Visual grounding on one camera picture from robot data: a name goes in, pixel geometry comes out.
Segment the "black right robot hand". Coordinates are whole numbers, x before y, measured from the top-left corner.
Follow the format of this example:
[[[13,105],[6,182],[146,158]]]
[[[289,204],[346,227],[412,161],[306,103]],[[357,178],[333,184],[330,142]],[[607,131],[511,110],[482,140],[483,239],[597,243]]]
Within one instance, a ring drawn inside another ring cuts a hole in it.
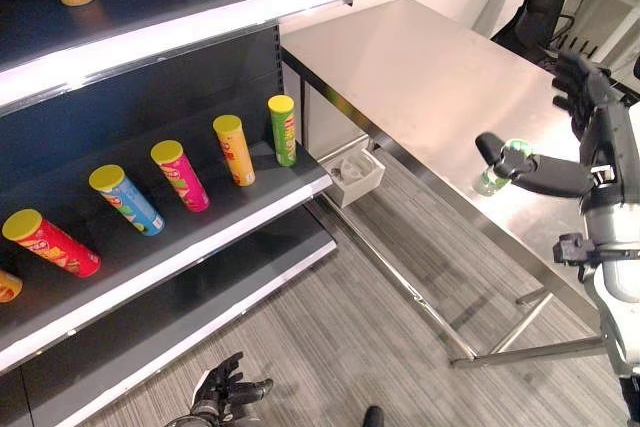
[[[588,196],[594,205],[639,201],[639,152],[629,109],[615,98],[608,75],[575,53],[558,54],[552,86],[561,91],[553,104],[571,118],[580,142],[578,162],[541,154],[526,155],[490,132],[475,145],[500,178],[542,195]]]

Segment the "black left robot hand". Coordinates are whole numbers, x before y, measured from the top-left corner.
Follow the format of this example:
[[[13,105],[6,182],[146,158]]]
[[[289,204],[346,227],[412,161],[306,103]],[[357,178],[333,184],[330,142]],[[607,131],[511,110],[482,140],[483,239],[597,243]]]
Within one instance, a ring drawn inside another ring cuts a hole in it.
[[[240,419],[246,405],[264,399],[272,390],[274,381],[243,381],[239,370],[242,351],[232,354],[218,366],[205,372],[199,381],[192,400],[190,414],[203,419],[211,426],[231,426]]]

